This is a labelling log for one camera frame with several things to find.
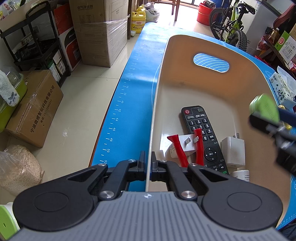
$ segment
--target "floor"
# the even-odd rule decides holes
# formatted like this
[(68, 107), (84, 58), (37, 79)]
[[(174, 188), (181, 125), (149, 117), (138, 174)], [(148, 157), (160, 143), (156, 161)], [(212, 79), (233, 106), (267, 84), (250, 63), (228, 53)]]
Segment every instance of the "floor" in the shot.
[[(172, 6), (156, 4), (160, 12), (158, 24), (175, 26), (212, 36), (210, 28), (196, 21), (197, 9), (180, 6), (174, 22)], [(64, 97), (50, 126), (44, 147), (33, 147), (14, 137), (7, 145), (26, 146), (45, 170), (42, 182), (86, 168), (94, 144), (121, 73), (139, 37), (128, 40), (111, 68), (84, 65), (71, 73), (62, 86)], [(14, 200), (1, 189), (0, 204)]]

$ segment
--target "bicycle tire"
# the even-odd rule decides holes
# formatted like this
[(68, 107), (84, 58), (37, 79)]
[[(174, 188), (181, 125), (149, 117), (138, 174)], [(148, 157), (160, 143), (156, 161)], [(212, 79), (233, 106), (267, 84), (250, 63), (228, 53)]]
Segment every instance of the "bicycle tire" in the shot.
[(215, 39), (220, 40), (220, 36), (217, 34), (216, 30), (213, 28), (213, 23), (216, 21), (216, 14), (221, 14), (222, 20), (224, 19), (224, 14), (226, 13), (226, 8), (216, 8), (211, 11), (210, 16), (209, 16), (209, 23), (210, 23), (210, 29), (212, 34), (214, 35)]
[(243, 51), (247, 51), (247, 36), (242, 30), (236, 30), (230, 36), (229, 44), (235, 46)]

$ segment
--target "red logo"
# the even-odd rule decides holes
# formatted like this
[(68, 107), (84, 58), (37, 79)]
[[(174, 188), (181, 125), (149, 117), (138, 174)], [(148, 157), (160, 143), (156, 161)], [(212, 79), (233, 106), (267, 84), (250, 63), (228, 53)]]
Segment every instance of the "red logo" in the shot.
[(279, 44), (282, 45), (285, 42), (285, 39), (283, 37), (280, 37)]

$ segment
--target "yellow detergent bottle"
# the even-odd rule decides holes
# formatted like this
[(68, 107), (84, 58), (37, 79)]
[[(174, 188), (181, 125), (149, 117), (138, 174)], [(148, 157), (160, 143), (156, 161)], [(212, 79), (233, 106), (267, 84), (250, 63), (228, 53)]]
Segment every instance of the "yellow detergent bottle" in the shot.
[(146, 13), (145, 12), (132, 12), (131, 13), (131, 30), (136, 31), (139, 34), (146, 21)]
[(136, 12), (144, 12), (146, 9), (144, 7), (144, 4), (142, 4), (141, 6), (138, 7), (138, 9), (136, 10)]

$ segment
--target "bicycle seat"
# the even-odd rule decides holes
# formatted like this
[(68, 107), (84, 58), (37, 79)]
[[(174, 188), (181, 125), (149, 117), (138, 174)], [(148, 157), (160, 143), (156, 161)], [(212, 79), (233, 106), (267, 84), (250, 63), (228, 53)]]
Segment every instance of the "bicycle seat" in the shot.
[(238, 7), (245, 7), (251, 14), (255, 14), (255, 8), (253, 8), (252, 6), (250, 6), (249, 4), (245, 3), (244, 1), (240, 1), (237, 4)]

